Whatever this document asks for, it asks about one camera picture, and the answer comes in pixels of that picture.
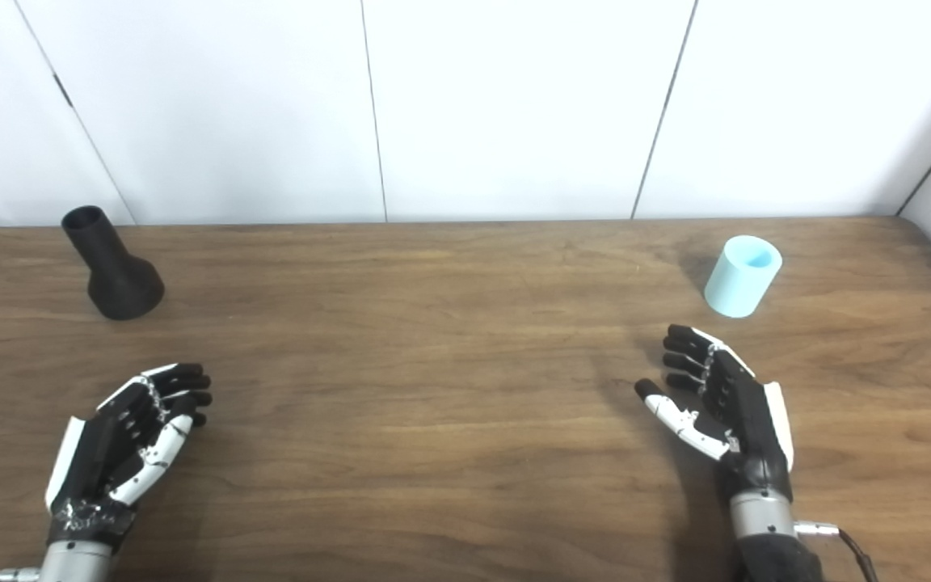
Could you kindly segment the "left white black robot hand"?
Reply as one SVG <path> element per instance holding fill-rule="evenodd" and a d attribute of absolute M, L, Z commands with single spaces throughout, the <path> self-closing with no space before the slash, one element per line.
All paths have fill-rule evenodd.
<path fill-rule="evenodd" d="M 203 365 L 175 362 L 137 373 L 89 419 L 70 417 L 44 495 L 47 545 L 93 542 L 118 552 L 141 497 L 206 423 L 210 386 Z"/>

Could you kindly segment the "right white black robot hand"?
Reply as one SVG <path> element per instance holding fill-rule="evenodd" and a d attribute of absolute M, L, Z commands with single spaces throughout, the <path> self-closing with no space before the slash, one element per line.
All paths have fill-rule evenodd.
<path fill-rule="evenodd" d="M 760 382 L 731 346 L 695 327 L 670 324 L 663 348 L 670 390 L 643 378 L 635 393 L 680 442 L 716 462 L 722 497 L 755 491 L 794 500 L 779 385 Z"/>

